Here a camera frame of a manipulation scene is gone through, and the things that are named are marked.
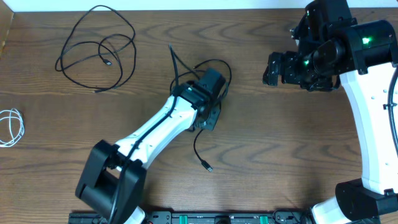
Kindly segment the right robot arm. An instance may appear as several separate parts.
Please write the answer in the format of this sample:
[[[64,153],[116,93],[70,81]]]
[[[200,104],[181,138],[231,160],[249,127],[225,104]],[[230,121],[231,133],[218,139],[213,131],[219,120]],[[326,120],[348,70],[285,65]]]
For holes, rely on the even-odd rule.
[[[297,51],[270,54],[266,85],[343,87],[358,134],[362,175],[337,184],[301,223],[379,223],[397,211],[397,37],[378,20],[359,24],[346,1],[315,0],[291,31]]]

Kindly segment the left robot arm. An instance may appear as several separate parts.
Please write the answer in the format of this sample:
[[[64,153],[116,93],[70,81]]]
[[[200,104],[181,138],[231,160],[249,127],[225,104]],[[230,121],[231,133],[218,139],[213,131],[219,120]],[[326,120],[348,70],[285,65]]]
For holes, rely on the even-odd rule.
[[[109,223],[142,223],[139,207],[149,166],[163,149],[189,128],[213,130],[220,115],[218,95],[226,83],[209,68],[199,80],[174,89],[166,104],[129,136],[90,151],[75,195]]]

